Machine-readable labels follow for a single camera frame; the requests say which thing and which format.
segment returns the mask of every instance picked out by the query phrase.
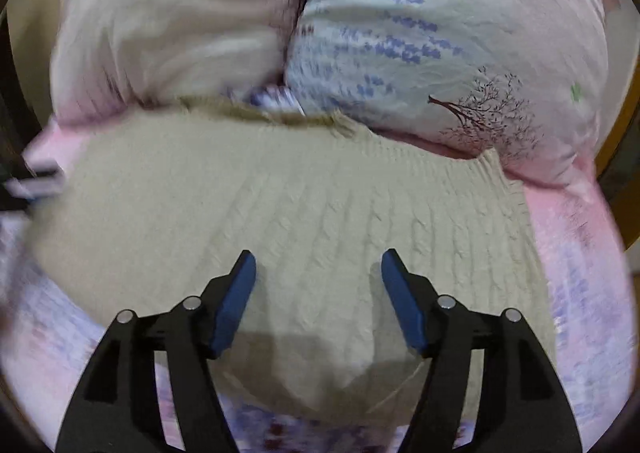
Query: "fabric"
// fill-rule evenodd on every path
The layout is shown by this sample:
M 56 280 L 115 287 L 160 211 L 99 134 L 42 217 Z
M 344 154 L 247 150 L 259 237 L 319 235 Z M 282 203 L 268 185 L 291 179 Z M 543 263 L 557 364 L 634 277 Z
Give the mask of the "fabric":
M 32 166 L 53 160 L 71 175 L 91 136 L 87 130 L 62 130 L 52 124 L 30 145 L 26 158 Z M 425 144 L 418 138 L 413 142 Z M 610 426 L 628 398 L 638 342 L 636 305 L 620 238 L 598 186 L 591 182 L 590 189 L 594 201 L 587 204 L 565 191 L 524 186 L 554 307 L 558 374 L 574 409 L 584 451 Z M 3 218 L 0 223 L 2 260 L 22 253 L 12 242 L 25 228 L 24 223 L 5 222 Z M 5 318 L 0 367 L 20 409 L 53 448 L 66 403 L 104 328 L 27 254 L 14 263 L 20 267 L 0 280 L 3 286 L 12 286 L 0 289 Z M 600 335 L 597 340 L 590 337 L 594 331 Z M 168 374 L 161 365 L 156 371 L 165 436 L 170 445 L 180 447 Z M 379 428 L 334 428 L 234 404 L 224 396 L 221 401 L 240 451 L 394 453 L 406 429 L 398 428 L 390 438 Z M 468 440 L 472 429 L 472 422 L 463 421 L 460 443 Z
M 584 175 L 607 78 L 602 0 L 308 0 L 287 62 L 302 109 L 566 186 Z
M 64 0 L 51 60 L 61 125 L 282 76 L 300 0 Z
M 216 386 L 334 425 L 406 424 L 424 382 L 380 278 L 389 247 L 471 309 L 517 306 L 554 357 L 522 188 L 495 153 L 455 161 L 349 128 L 142 114 L 90 143 L 36 217 L 34 256 L 106 325 L 202 292 L 251 250 L 258 282 Z M 465 418 L 480 379 L 476 356 Z

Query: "metal screw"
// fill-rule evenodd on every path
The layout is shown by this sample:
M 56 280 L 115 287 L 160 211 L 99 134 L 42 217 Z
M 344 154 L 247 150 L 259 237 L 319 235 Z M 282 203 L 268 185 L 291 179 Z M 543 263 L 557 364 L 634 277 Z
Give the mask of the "metal screw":
M 116 316 L 116 320 L 118 323 L 129 323 L 133 319 L 133 311 L 132 310 L 122 310 L 118 312 Z
M 447 294 L 443 294 L 438 298 L 438 305 L 446 309 L 454 308 L 456 306 L 456 300 Z
M 515 308 L 508 308 L 506 311 L 504 311 L 504 315 L 509 321 L 513 323 L 517 323 L 522 319 L 522 314 Z
M 190 296 L 182 302 L 182 306 L 187 310 L 196 310 L 200 305 L 202 300 L 197 296 Z

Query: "pillow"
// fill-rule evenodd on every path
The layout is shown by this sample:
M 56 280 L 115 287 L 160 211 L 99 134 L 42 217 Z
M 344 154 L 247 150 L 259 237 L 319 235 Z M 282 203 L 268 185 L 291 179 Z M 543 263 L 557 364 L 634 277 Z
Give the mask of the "pillow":
M 286 82 L 305 111 L 568 185 L 607 77 L 602 0 L 308 0 Z
M 300 0 L 64 0 L 51 61 L 60 125 L 282 76 Z

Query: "blue gripper pad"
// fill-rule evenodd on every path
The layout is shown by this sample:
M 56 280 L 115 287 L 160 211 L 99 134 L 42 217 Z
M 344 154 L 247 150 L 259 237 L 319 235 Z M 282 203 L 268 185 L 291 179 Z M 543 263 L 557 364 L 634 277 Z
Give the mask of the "blue gripper pad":
M 216 328 L 210 346 L 216 357 L 220 357 L 234 340 L 249 295 L 254 289 L 255 278 L 255 256 L 247 253 L 216 314 Z
M 427 347 L 427 338 L 424 334 L 424 314 L 418 308 L 391 250 L 382 255 L 380 270 L 382 282 L 385 284 L 386 292 L 396 311 L 396 318 L 398 318 L 404 340 L 407 346 L 422 354 Z

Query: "cable knit pattern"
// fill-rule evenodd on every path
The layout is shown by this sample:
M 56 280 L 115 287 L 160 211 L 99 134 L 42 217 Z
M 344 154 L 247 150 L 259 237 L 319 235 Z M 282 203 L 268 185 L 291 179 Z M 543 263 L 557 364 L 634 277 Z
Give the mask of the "cable knit pattern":
M 168 310 L 250 249 L 258 282 L 212 370 L 221 393 L 278 413 L 408 423 L 427 368 L 380 278 L 389 247 L 470 309 L 518 307 L 554 357 L 522 187 L 497 155 L 452 160 L 350 128 L 140 113 L 92 142 L 31 247 L 100 324 Z M 465 418 L 481 369 L 476 354 Z

